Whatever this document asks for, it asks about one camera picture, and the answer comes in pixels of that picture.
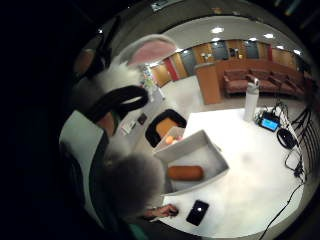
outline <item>brown sofa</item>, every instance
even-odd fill
[[[253,81],[254,78],[259,79],[259,91],[261,93],[276,93],[279,91],[279,85],[277,82],[270,78],[270,72],[264,69],[251,68],[248,75],[250,80]]]
[[[288,75],[281,72],[271,71],[270,79],[279,87],[279,93],[296,95],[295,88],[288,83]]]
[[[245,69],[232,69],[224,71],[224,86],[227,94],[243,93],[248,86],[248,71]]]
[[[305,83],[303,78],[298,79],[293,76],[288,75],[288,81],[287,83],[291,85],[295,89],[295,95],[296,96],[303,96],[305,92]]]

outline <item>person's hand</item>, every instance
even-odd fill
[[[153,210],[152,215],[155,217],[162,218],[162,217],[174,216],[176,215],[176,213],[178,213],[178,209],[172,204],[168,204]]]

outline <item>gray hair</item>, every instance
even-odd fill
[[[103,181],[112,194],[119,216],[137,216],[160,196],[165,181],[164,169],[158,159],[131,154],[113,163]]]

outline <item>wooden wall panel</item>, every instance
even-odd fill
[[[152,67],[151,72],[159,87],[162,87],[171,80],[170,74],[164,64]]]
[[[212,47],[210,43],[204,43],[192,48],[194,58],[196,59],[197,64],[206,63],[206,62],[213,62],[212,57]],[[201,56],[201,53],[211,54],[211,57],[208,58],[207,61]]]
[[[173,54],[171,57],[171,60],[177,70],[177,73],[179,75],[179,79],[182,79],[182,78],[186,78],[188,77],[188,73],[183,65],[183,62],[182,62],[182,59],[181,59],[181,56],[179,53],[175,53]]]
[[[246,48],[242,40],[227,40],[226,46],[229,52],[229,48],[239,49],[239,55],[242,55],[242,58],[247,58]]]
[[[294,53],[272,48],[272,60],[275,63],[282,64],[284,66],[297,69],[297,63]]]
[[[196,75],[204,104],[221,102],[221,93],[216,74],[216,66],[214,64],[199,66],[196,68]]]
[[[260,59],[268,59],[268,47],[269,45],[262,42],[257,42],[257,48]]]

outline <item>orange cushion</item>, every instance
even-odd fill
[[[170,128],[174,126],[178,126],[178,124],[172,121],[170,118],[165,118],[157,124],[156,131],[160,135],[160,137],[163,138],[170,130]]]
[[[104,115],[104,117],[97,122],[97,125],[106,130],[108,136],[112,136],[115,130],[115,125],[111,112],[108,112],[106,115]]]

